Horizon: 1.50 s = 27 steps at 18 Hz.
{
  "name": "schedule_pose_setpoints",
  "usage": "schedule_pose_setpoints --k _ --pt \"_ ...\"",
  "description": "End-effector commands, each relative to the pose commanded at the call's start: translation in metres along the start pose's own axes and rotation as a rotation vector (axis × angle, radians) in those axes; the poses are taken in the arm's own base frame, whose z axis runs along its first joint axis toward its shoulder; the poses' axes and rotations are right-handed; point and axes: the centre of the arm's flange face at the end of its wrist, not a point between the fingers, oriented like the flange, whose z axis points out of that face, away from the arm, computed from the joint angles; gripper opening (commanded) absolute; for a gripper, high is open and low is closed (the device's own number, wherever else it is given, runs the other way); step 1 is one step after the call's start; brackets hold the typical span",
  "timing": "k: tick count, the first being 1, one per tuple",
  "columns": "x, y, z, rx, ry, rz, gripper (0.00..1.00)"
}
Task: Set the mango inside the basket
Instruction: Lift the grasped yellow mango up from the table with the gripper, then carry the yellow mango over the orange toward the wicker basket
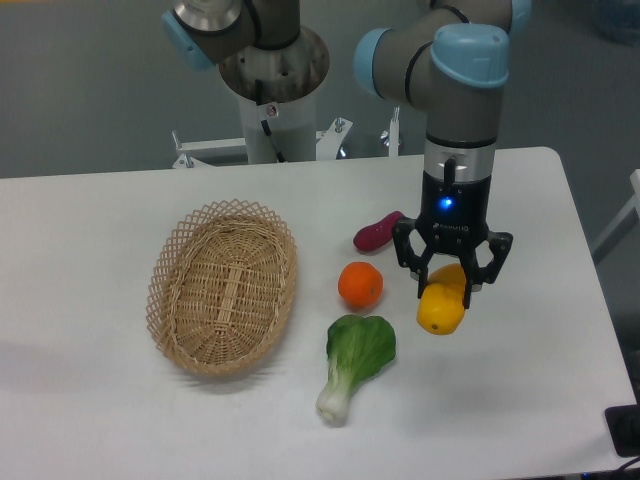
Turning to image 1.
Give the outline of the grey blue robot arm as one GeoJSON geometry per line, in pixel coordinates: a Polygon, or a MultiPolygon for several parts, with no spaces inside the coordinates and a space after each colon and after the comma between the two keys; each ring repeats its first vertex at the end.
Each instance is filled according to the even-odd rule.
{"type": "MultiPolygon", "coordinates": [[[[411,27],[370,31],[356,46],[363,90],[426,115],[420,212],[392,229],[398,263],[420,289],[436,254],[456,257],[474,292],[496,280],[511,249],[511,234],[491,231],[486,212],[510,38],[530,12],[527,1],[433,1],[411,27]]],[[[162,22],[186,62],[217,67],[247,107],[251,162],[315,157],[306,101],[326,79],[329,54],[302,25],[298,2],[178,1],[162,22]]]]}

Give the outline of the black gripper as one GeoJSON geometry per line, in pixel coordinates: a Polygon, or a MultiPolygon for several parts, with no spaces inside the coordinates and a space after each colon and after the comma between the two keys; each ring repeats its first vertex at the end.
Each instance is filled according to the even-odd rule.
{"type": "Polygon", "coordinates": [[[489,231],[486,215],[491,180],[491,177],[486,177],[479,181],[446,185],[423,173],[421,208],[417,220],[401,217],[392,227],[398,264],[407,268],[417,279],[418,299],[422,298],[428,285],[428,265],[434,252],[458,256],[466,278],[463,294],[465,309],[470,307],[474,286],[496,281],[511,251],[514,237],[508,232],[489,231]],[[410,239],[416,229],[428,246],[421,255],[415,253],[410,239]],[[481,267],[476,248],[485,240],[493,257],[481,267]]]}

